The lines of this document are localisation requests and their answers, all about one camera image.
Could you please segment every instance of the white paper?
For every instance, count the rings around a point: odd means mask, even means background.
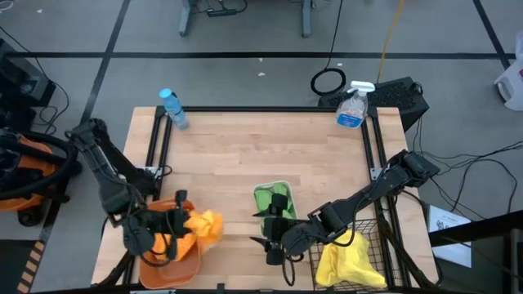
[[[428,231],[434,232],[440,229],[452,228],[456,225],[468,224],[471,221],[463,216],[458,216],[452,212],[447,212],[438,207],[431,205],[428,217]],[[462,244],[445,245],[432,248],[434,256],[463,265],[468,268],[472,267],[472,252],[471,248],[463,246]]]

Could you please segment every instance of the white object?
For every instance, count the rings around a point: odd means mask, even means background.
[[[523,31],[516,36],[516,61],[494,81],[507,108],[523,111]]]
[[[471,222],[466,217],[458,216],[432,205],[429,208],[427,219],[429,232],[452,228],[456,225],[464,225]],[[434,247],[432,248],[432,252],[434,252],[435,257],[466,266],[467,268],[472,267],[472,250],[462,244]]]
[[[351,82],[351,89],[347,93],[357,91],[349,100],[344,101],[337,108],[336,121],[349,128],[358,128],[367,116],[367,93],[376,88],[371,82]]]

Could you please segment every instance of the plastic bottle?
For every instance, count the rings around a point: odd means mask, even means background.
[[[349,99],[343,101],[336,111],[336,121],[340,125],[349,128],[358,128],[367,116],[367,93],[374,91],[376,88],[371,82],[351,82],[351,89],[347,93],[356,91]]]
[[[160,98],[163,99],[163,107],[167,111],[169,117],[177,128],[185,130],[189,127],[189,121],[187,120],[186,113],[180,105],[176,94],[169,88],[165,88],[159,93]]]

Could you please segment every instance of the orange vacuum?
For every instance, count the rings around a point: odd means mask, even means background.
[[[65,157],[53,154],[49,145]],[[40,223],[44,199],[69,201],[56,186],[82,170],[77,155],[74,146],[53,136],[0,129],[0,211],[17,211],[25,226]]]

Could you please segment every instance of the orange basket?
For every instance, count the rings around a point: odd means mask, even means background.
[[[149,209],[157,212],[176,208],[173,199],[159,200],[149,204]],[[185,201],[183,208],[194,210],[193,203]],[[198,272],[200,267],[200,248],[198,242],[186,253],[180,261],[171,261],[162,267],[153,267],[140,260],[140,282],[148,289],[161,289],[188,283]],[[146,252],[144,258],[150,262],[157,262],[154,254]]]

